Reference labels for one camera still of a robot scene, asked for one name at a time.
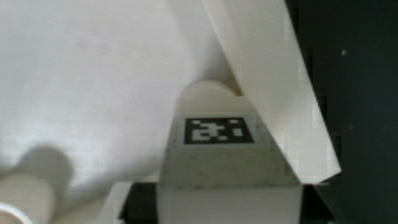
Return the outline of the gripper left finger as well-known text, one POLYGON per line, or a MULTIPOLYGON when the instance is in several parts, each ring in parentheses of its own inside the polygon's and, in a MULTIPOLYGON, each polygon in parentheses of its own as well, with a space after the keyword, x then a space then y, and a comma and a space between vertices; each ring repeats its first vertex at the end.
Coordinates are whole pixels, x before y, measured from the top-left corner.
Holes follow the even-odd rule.
POLYGON ((94 224, 158 224, 153 182, 114 184, 94 224))

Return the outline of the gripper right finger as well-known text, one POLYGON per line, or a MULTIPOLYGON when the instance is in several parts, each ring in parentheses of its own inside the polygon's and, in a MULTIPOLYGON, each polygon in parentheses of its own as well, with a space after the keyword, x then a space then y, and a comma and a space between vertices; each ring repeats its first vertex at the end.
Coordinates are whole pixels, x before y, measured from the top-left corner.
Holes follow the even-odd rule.
POLYGON ((339 224, 325 197, 327 184, 306 185, 300 207, 300 224, 339 224))

